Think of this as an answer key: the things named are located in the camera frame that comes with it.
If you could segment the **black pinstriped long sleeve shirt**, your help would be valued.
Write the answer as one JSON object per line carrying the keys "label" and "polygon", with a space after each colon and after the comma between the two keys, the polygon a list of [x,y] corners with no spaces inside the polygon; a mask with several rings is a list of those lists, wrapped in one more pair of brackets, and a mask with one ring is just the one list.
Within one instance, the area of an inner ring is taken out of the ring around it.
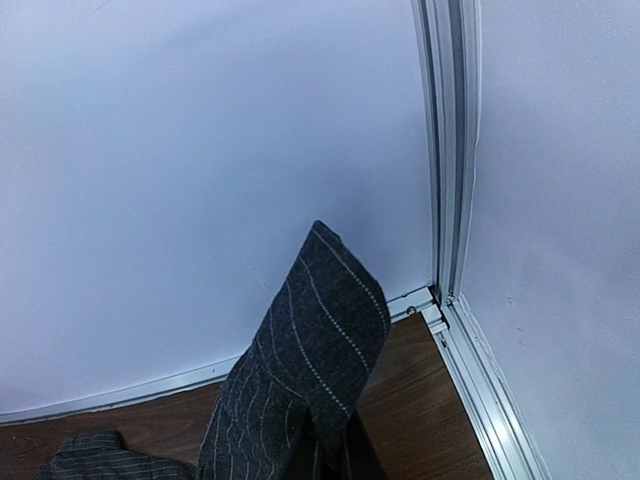
{"label": "black pinstriped long sleeve shirt", "polygon": [[315,222],[216,399],[195,464],[68,438],[41,479],[382,479],[357,412],[391,330],[377,281]]}

